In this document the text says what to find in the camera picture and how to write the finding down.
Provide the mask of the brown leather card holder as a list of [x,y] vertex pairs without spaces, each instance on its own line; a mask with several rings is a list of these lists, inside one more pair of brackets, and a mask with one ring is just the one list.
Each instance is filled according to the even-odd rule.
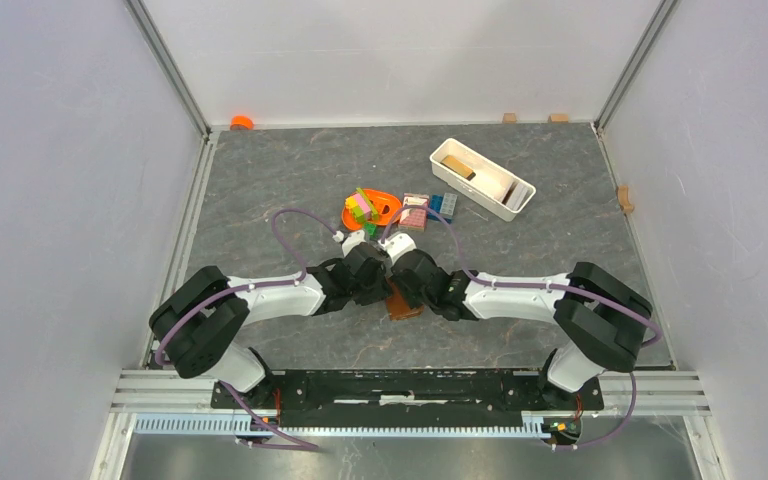
[[388,286],[391,289],[391,295],[385,299],[385,306],[391,321],[403,321],[420,316],[424,309],[424,305],[418,307],[411,307],[403,295],[401,294],[397,285],[387,280]]

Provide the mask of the white rectangular plastic tray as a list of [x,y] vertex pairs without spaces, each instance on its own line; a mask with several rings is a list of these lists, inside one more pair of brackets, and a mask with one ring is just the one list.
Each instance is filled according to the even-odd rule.
[[[440,161],[447,155],[452,155],[472,167],[476,176],[470,180],[464,180],[457,174],[444,167]],[[487,209],[500,219],[511,222],[531,202],[537,193],[537,189],[531,183],[521,179],[509,170],[496,164],[489,158],[478,153],[455,138],[444,140],[430,155],[432,173],[452,187],[460,194],[465,195],[475,203]],[[503,204],[503,198],[512,183],[523,182],[532,188],[530,198],[521,205],[518,210],[510,210]]]

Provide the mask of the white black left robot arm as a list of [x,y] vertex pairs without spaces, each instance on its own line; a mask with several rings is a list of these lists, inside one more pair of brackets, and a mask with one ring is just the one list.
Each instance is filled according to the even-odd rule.
[[386,259],[361,242],[341,257],[280,277],[243,279],[203,267],[151,314],[148,325],[162,358],[180,377],[210,376],[234,388],[248,406],[262,407],[273,397],[274,381],[252,348],[235,344],[241,328],[383,301],[392,294]]

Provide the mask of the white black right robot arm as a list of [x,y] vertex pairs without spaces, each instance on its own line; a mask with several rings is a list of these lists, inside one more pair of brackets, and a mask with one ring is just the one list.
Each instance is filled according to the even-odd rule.
[[540,400],[551,408],[566,406],[605,371],[633,371],[640,350],[661,335],[652,304],[590,262],[552,276],[500,277],[448,272],[415,249],[395,258],[391,278],[409,306],[425,305],[449,321],[510,318],[558,326],[568,342],[550,354],[537,382]]

